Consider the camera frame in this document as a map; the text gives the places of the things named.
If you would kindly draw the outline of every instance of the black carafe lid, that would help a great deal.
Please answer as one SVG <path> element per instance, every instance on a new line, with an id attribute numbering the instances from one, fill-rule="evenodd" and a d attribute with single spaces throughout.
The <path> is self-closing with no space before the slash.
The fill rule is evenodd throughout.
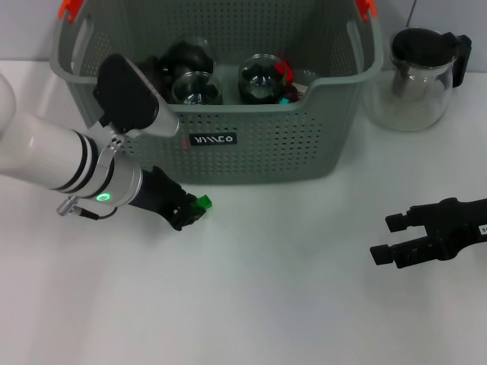
<path id="1" fill-rule="evenodd" d="M 457 37 L 452 33 L 439 34 L 428 29 L 408 28 L 393 38 L 391 52 L 397 61 L 436 68 L 455 60 L 457 43 Z"/>

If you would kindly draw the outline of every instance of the black carafe handle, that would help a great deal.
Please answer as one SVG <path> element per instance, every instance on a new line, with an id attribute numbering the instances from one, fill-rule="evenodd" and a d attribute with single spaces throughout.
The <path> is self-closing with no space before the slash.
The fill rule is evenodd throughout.
<path id="1" fill-rule="evenodd" d="M 467 36 L 456 36 L 454 44 L 458 51 L 457 60 L 453 66 L 454 87 L 459 87 L 463 83 L 466 66 L 469 63 L 470 51 L 472 51 L 472 40 Z"/>

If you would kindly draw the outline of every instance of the gray plastic basket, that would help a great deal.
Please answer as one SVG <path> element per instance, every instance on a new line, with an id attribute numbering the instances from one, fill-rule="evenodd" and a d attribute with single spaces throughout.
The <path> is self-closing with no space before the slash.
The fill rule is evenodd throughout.
<path id="1" fill-rule="evenodd" d="M 125 152 L 181 183 L 274 183 L 324 176 L 336 165 L 364 82 L 382 66 L 378 19 L 361 19 L 354 0 L 85 0 L 72 24 L 56 26 L 51 66 L 66 80 L 87 124 L 103 114 L 93 89 L 106 56 L 162 56 L 198 35 L 218 54 L 223 106 L 172 108 L 171 139 L 139 137 Z M 287 60 L 309 85 L 288 105 L 238 105 L 237 69 L 256 53 Z M 235 132 L 236 144 L 192 146 L 189 135 Z"/>

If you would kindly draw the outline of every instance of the basket label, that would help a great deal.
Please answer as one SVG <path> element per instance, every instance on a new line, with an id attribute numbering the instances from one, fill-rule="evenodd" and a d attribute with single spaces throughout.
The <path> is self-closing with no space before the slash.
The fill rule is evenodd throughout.
<path id="1" fill-rule="evenodd" d="M 189 135 L 189 143 L 192 146 L 218 146 L 222 144 L 237 144 L 237 133 L 199 133 Z"/>

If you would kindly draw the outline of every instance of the green object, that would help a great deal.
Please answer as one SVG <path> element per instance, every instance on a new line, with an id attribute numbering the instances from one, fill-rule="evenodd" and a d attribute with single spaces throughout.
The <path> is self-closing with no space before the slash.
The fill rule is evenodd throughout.
<path id="1" fill-rule="evenodd" d="M 97 196 L 97 200 L 99 202 L 106 202 L 108 199 L 110 199 L 110 194 L 107 192 L 104 192 L 103 194 L 99 194 Z"/>
<path id="2" fill-rule="evenodd" d="M 198 200 L 196 200 L 195 202 L 191 203 L 191 206 L 194 208 L 200 207 L 200 208 L 203 208 L 207 211 L 208 209 L 210 209 L 213 206 L 213 203 L 207 195 L 204 195 L 201 198 L 199 198 Z"/>

